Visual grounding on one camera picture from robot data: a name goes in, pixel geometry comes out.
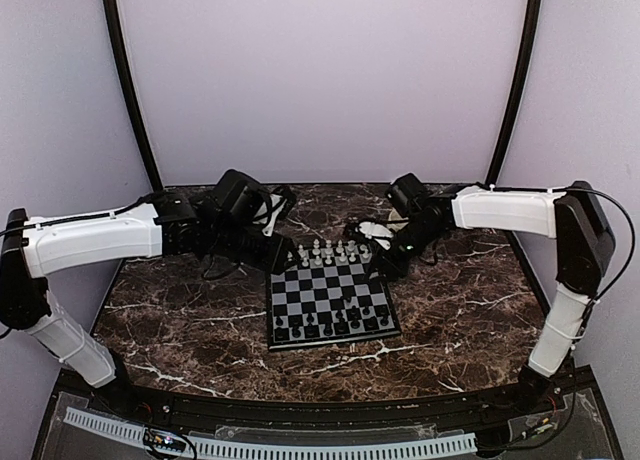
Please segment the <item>black white chessboard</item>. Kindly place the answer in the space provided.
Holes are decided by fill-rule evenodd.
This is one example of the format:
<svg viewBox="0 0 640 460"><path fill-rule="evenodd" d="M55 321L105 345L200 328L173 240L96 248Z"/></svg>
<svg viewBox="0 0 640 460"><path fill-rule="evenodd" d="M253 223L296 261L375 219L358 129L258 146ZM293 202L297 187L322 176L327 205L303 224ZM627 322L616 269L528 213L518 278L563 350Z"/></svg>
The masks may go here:
<svg viewBox="0 0 640 460"><path fill-rule="evenodd" d="M300 262L282 274L267 278L267 345L271 351L314 348L328 344L378 340L401 334L392 296L384 279L370 267L372 252L368 259L360 253L361 244L351 247L348 243L321 246L318 242L310 248L299 247ZM348 294L352 302L347 305L342 295ZM389 324L382 326L376 307L386 305ZM370 315L364 316L364 307L370 307ZM357 307L356 318L349 317L349 310ZM274 320L283 318L282 327ZM378 328L365 329L365 321L375 317ZM360 320L360 328L353 330L350 321ZM346 321L349 332L338 334L336 324ZM333 334L323 333L324 325L332 324ZM305 337L305 327L314 325L316 336ZM277 340L277 328L287 329L285 340Z"/></svg>

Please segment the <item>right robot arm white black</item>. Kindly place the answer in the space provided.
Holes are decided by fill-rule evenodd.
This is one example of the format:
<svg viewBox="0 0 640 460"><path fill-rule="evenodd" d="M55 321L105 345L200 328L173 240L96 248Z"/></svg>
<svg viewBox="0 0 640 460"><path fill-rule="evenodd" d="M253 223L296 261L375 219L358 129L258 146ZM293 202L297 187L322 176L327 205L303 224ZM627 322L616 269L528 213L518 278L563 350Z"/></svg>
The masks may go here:
<svg viewBox="0 0 640 460"><path fill-rule="evenodd" d="M549 396L542 377L552 377L581 340L616 249L602 196L584 181L542 189L453 184L435 193L412 175L386 196L397 216L374 222L366 236L379 245L377 267L389 278L406 275L412 259L452 231L496 230L552 244L555 295L527 361L537 375L510 393L517 412L534 412Z"/></svg>

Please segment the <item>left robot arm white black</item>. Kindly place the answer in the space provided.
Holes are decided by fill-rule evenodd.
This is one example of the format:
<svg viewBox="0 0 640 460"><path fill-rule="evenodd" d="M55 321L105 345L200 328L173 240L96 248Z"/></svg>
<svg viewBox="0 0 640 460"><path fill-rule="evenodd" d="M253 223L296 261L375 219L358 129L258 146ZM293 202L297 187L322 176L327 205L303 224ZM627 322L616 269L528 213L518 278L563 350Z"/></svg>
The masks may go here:
<svg viewBox="0 0 640 460"><path fill-rule="evenodd" d="M141 395L130 386L123 362L64 310L48 275L104 261L182 254L281 273L296 247L274 227L295 202L291 190L281 187L242 193L229 203L213 191L192 198L162 191L120 209L57 218L15 209L1 233L1 322L34 337L117 414L134 415Z"/></svg>

